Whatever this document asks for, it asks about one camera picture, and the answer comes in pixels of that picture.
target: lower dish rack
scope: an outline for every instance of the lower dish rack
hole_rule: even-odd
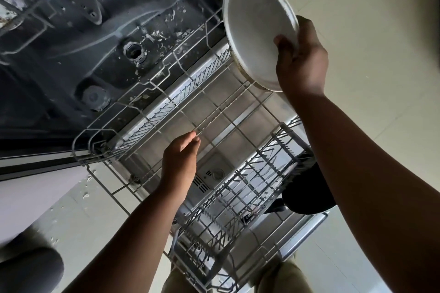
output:
[[[195,44],[208,45],[214,29],[209,23],[217,19],[217,26],[222,24],[216,14],[197,30],[205,36]],[[138,109],[139,117],[122,131],[92,123],[81,133],[90,134],[90,155],[78,160],[129,214],[119,195],[129,192],[140,203],[160,182],[163,150],[175,136],[195,130],[201,138],[198,168],[173,221],[172,245],[164,254],[200,292],[245,291],[259,269],[274,257],[288,258],[327,217],[326,213],[264,213],[291,177],[316,161],[300,119],[287,101],[257,89],[240,74],[226,39],[208,45],[210,53],[184,69],[180,62],[184,54],[178,56],[176,50],[194,42],[191,36],[165,58],[168,63],[163,63],[161,72],[140,80],[139,86],[145,88],[137,96],[152,87],[159,89],[157,76],[169,74],[176,64],[184,72],[181,78],[161,90],[162,96],[151,107]],[[136,109],[135,100],[121,100],[112,107]],[[94,142],[99,132],[108,131],[116,134],[113,140]],[[91,170],[89,164],[97,161],[103,161],[120,181],[115,190]]]

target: person's left hand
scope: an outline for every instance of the person's left hand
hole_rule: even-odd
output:
[[[177,137],[165,149],[159,189],[172,193],[180,202],[185,200],[194,179],[200,138],[195,131]]]

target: tiled floor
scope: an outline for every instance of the tiled floor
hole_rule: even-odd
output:
[[[327,95],[389,154],[440,190],[439,0],[289,1],[315,22],[329,52]],[[36,222],[66,263],[56,292],[125,218],[96,182],[85,180]],[[297,263],[316,293],[389,291],[338,209],[303,243]],[[168,271],[163,259],[151,292],[160,291]]]

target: white plate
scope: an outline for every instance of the white plate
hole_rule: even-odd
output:
[[[274,92],[281,87],[276,76],[282,34],[298,48],[298,20],[287,0],[223,0],[223,18],[229,44],[241,67],[259,85]]]

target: person's right arm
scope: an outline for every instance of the person's right arm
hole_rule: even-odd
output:
[[[353,235],[393,292],[438,292],[440,193],[399,164],[324,95],[327,51],[300,18],[299,56],[275,38],[277,75]]]

